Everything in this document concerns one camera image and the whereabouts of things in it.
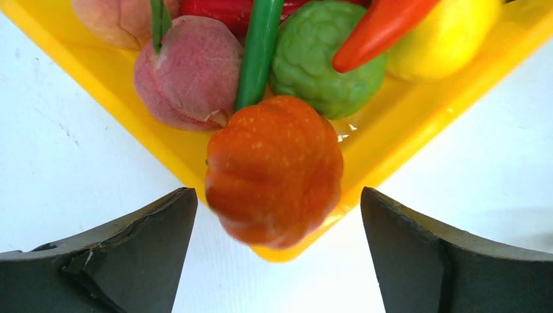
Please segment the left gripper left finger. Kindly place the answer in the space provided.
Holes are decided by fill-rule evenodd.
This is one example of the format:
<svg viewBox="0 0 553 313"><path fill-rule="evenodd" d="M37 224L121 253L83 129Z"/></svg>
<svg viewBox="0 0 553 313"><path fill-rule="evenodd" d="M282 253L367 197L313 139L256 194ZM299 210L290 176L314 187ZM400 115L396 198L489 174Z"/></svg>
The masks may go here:
<svg viewBox="0 0 553 313"><path fill-rule="evenodd" d="M1 254L2 312L171 312L198 198L145 207L29 252Z"/></svg>

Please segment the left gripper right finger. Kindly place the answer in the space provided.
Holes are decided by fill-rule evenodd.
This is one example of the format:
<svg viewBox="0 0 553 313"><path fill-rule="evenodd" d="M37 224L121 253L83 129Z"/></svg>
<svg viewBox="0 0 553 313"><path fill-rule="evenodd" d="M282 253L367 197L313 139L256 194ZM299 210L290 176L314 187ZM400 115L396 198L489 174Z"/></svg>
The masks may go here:
<svg viewBox="0 0 553 313"><path fill-rule="evenodd" d="M361 215L386 312L551 312L552 255L421 214L374 188Z"/></svg>

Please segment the orange pumpkin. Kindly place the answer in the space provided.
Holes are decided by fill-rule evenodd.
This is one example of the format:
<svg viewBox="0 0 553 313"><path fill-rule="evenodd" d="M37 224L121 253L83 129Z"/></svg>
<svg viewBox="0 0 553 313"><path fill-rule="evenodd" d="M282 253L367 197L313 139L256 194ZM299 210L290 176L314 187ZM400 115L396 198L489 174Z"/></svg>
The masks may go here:
<svg viewBox="0 0 553 313"><path fill-rule="evenodd" d="M280 95L239 110L209 140L205 197L235 240L282 250L323 224L339 202L343 171L330 123Z"/></svg>

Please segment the green cabbage ball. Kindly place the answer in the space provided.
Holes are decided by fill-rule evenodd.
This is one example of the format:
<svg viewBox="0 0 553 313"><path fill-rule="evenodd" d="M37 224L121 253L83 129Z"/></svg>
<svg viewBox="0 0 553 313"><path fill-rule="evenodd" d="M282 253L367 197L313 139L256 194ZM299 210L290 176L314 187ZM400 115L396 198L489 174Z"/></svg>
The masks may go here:
<svg viewBox="0 0 553 313"><path fill-rule="evenodd" d="M348 1L310 1L278 30L269 71L274 95L292 95L326 119L358 112L381 89L386 56L345 74L332 59L366 9Z"/></svg>

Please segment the orange carrot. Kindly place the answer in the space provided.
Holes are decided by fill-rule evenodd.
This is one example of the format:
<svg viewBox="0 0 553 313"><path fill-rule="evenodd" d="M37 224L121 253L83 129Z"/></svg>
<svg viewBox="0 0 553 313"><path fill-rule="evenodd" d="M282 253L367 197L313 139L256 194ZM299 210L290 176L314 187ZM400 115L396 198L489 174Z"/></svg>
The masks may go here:
<svg viewBox="0 0 553 313"><path fill-rule="evenodd" d="M438 0L373 1L336 51L333 68L347 73L373 60L421 23L438 3Z"/></svg>

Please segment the green bean pod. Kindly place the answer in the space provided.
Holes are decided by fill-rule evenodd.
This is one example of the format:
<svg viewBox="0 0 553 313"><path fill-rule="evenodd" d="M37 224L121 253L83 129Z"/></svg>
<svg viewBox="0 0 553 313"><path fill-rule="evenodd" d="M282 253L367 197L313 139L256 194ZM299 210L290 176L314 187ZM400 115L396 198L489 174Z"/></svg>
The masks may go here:
<svg viewBox="0 0 553 313"><path fill-rule="evenodd" d="M283 0L255 0L253 3L235 111L256 104L263 98L283 6Z"/></svg>

